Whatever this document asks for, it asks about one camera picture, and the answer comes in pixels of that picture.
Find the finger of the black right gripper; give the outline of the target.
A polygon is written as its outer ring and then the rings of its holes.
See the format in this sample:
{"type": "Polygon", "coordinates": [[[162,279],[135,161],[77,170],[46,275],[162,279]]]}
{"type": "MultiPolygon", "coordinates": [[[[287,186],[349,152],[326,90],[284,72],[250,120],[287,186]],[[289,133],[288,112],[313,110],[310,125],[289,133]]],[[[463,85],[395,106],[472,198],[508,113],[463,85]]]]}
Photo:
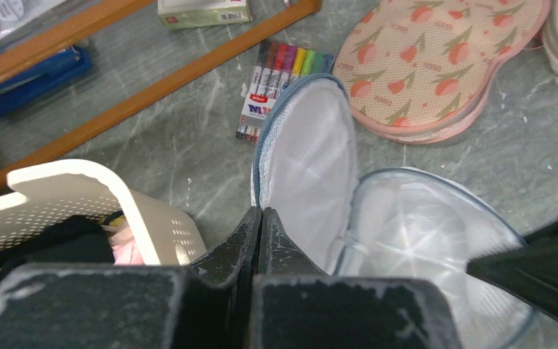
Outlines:
{"type": "Polygon", "coordinates": [[[469,261],[466,272],[558,321],[558,220],[525,240],[524,247],[469,261]]]}

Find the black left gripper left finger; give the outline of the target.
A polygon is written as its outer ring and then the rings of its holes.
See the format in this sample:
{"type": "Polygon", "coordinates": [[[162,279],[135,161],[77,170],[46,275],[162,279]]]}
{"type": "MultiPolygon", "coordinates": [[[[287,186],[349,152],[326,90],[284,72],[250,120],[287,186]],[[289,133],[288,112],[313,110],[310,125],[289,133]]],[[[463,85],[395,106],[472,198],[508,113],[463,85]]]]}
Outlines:
{"type": "Polygon", "coordinates": [[[185,266],[29,263],[0,281],[0,348],[244,348],[262,211],[185,266]]]}

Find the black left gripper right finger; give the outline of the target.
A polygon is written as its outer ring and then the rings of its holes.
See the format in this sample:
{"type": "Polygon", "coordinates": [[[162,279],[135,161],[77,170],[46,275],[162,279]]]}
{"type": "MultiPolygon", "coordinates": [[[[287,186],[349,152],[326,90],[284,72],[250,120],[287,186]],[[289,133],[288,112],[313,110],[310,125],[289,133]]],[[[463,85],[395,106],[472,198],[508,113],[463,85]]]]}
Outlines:
{"type": "Polygon", "coordinates": [[[330,276],[261,211],[249,348],[459,348],[440,289],[418,278],[330,276]]]}

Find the white mesh laundry bag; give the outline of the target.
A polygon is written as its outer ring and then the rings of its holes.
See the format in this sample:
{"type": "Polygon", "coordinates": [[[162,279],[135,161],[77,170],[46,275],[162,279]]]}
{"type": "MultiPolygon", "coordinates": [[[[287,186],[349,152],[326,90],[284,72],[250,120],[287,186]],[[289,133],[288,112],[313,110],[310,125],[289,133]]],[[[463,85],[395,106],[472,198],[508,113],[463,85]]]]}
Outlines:
{"type": "Polygon", "coordinates": [[[357,170],[347,94],[327,73],[297,79],[265,119],[251,167],[254,204],[338,276],[414,277],[449,302],[465,348],[512,348],[536,312],[466,273],[470,259],[525,240],[464,186],[413,167],[357,170]]]}

